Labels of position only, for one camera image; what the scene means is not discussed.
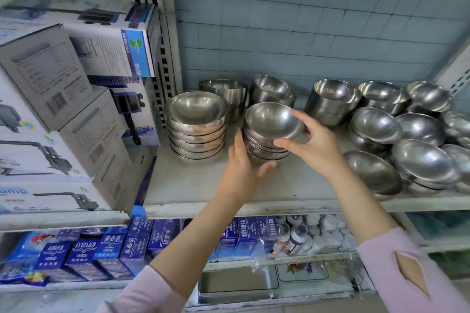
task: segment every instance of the pink sleeve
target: pink sleeve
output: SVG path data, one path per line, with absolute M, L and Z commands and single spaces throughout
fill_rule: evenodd
M 448 277 L 400 228 L 363 242 L 357 251 L 389 312 L 470 312 Z M 431 297 L 403 277 L 395 252 L 418 261 Z
M 140 274 L 112 302 L 101 304 L 96 313 L 181 312 L 186 299 L 166 283 L 150 266 Z

